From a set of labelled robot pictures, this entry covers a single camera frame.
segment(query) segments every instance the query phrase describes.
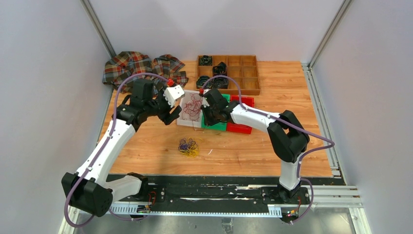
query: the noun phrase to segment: gray wall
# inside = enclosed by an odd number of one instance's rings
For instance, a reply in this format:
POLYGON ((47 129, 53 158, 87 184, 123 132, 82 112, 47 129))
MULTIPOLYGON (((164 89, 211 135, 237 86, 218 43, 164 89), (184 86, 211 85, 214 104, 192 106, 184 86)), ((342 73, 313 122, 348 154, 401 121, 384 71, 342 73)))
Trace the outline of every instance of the gray wall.
POLYGON ((109 56, 78 0, 0 5, 0 233, 54 234, 60 180, 96 144, 109 56))
POLYGON ((314 69, 375 234, 411 233, 413 2, 355 0, 314 69))
POLYGON ((117 53, 309 61, 342 0, 91 0, 117 53))

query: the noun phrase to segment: white box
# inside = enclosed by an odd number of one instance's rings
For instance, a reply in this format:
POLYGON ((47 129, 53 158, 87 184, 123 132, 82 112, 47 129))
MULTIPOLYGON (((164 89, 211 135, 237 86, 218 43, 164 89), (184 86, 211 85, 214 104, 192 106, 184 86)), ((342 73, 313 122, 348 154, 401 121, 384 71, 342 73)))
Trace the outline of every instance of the white box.
POLYGON ((184 90, 184 91, 185 91, 185 97, 183 97, 181 101, 179 102, 179 106, 182 108, 182 111, 179 114, 179 118, 177 118, 176 124, 182 125, 182 126, 200 128, 201 121, 202 121, 202 111, 200 110, 199 113, 195 116, 190 116, 189 114, 185 113, 184 108, 186 107, 186 104, 191 105, 189 107, 191 110, 197 109, 192 105, 196 105, 196 106, 199 105, 199 108, 201 108, 202 100, 204 98, 198 95, 199 91, 193 91, 193 90, 184 90))

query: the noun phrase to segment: red tray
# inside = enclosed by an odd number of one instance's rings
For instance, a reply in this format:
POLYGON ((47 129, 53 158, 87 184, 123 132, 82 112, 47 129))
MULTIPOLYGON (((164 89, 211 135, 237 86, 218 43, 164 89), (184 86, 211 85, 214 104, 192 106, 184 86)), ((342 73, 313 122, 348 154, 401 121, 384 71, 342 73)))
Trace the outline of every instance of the red tray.
MULTIPOLYGON (((239 100, 238 95, 231 95, 231 97, 229 98, 229 101, 234 101, 234 100, 239 100)), ((254 107, 253 97, 252 98, 241 97, 241 101, 250 107, 254 107)), ((252 128, 246 125, 243 125, 243 124, 227 123, 226 130, 229 132, 235 132, 235 133, 251 134, 252 128)))

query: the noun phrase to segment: wooden floor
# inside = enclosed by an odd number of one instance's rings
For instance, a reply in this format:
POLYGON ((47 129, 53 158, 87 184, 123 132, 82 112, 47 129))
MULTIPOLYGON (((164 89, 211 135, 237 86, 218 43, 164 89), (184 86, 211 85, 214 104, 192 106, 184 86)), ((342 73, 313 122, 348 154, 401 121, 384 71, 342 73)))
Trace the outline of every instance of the wooden floor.
MULTIPOLYGON (((184 61, 189 77, 185 89, 195 90, 194 61, 184 61)), ((320 134, 307 84, 299 62, 259 61, 261 94, 253 96, 255 107, 270 112, 293 111, 306 130, 320 134)), ((113 112, 112 97, 102 131, 113 112)), ((310 137, 308 149, 322 142, 310 137)), ((251 135, 215 130, 194 131, 191 127, 165 126, 150 117, 126 144, 111 173, 158 175, 279 176, 280 159, 275 155, 268 134, 253 129, 251 135), (179 140, 196 138, 200 155, 187 158, 177 150, 179 140)), ((309 154, 301 167, 303 176, 331 176, 325 151, 309 154)))

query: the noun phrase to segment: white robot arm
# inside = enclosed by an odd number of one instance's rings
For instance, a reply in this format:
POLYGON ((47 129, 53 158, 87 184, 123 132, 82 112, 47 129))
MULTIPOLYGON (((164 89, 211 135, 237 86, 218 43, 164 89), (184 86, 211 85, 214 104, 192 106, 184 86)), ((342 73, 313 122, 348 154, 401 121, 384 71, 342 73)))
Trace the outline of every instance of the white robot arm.
MULTIPOLYGON (((153 82, 149 80, 135 81, 132 95, 127 96, 117 108, 116 124, 112 135, 110 135, 110 129, 114 120, 110 122, 108 130, 86 162, 78 168, 76 173, 65 174, 62 186, 66 196, 68 196, 73 185, 79 180, 79 175, 85 170, 89 171, 79 186, 75 188, 75 192, 70 198, 70 205, 100 217, 108 211, 113 202, 130 195, 147 193, 148 179, 145 176, 129 173, 112 182, 106 182, 106 178, 122 148, 137 132, 140 125, 146 121, 147 117, 158 116, 166 125, 179 117, 181 112, 179 106, 171 113, 170 111, 175 102, 184 96, 185 92, 181 86, 160 89, 158 97, 152 99, 153 86, 153 82), (108 137, 110 140, 102 150, 102 145, 108 137), (89 167, 99 150, 102 150, 99 157, 93 166, 89 167)), ((211 89, 204 94, 202 111, 206 125, 232 122, 269 133, 274 151, 282 160, 282 174, 278 187, 286 196, 292 197, 300 188, 298 158, 306 150, 309 141, 308 135, 294 132, 291 129, 286 134, 284 132, 284 129, 287 129, 286 126, 269 117, 257 114, 254 110, 258 111, 252 107, 247 107, 245 110, 237 101, 228 103, 217 89, 211 89)), ((302 128, 292 112, 265 113, 282 118, 302 128)))
POLYGON ((133 93, 126 96, 117 108, 116 119, 110 122, 108 130, 89 158, 74 174, 66 173, 63 176, 62 186, 65 195, 69 196, 70 191, 73 192, 69 202, 71 206, 101 217, 113 202, 130 195, 146 195, 148 179, 143 175, 129 173, 111 182, 106 182, 106 178, 120 151, 148 117, 158 116, 165 125, 171 124, 179 117, 181 112, 179 106, 172 112, 171 110, 176 101, 185 95, 182 87, 180 85, 166 87, 158 83, 158 96, 152 99, 154 86, 151 80, 136 80, 133 93), (79 176, 85 171, 87 173, 83 178, 79 176))

